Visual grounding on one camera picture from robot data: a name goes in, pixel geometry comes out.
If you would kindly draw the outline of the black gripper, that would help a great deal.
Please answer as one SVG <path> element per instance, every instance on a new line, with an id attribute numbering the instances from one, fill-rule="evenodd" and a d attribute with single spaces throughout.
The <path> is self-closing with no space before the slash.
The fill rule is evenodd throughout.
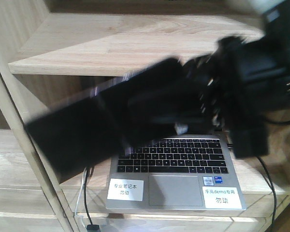
<path id="1" fill-rule="evenodd" d="M 219 40 L 216 52 L 184 65 L 206 114 L 230 130 L 239 159 L 268 155 L 265 113 L 290 106 L 290 63 L 284 54 L 267 37 L 246 43 L 231 36 Z"/>

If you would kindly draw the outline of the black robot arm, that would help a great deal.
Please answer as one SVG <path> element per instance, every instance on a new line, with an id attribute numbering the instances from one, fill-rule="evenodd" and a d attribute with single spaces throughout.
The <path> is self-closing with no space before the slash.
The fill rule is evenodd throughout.
<path id="1" fill-rule="evenodd" d="M 290 0 L 269 0 L 260 8 L 264 36 L 218 41 L 217 51 L 184 65 L 200 101 L 230 131 L 238 159 L 268 154 L 264 113 L 290 109 Z"/>

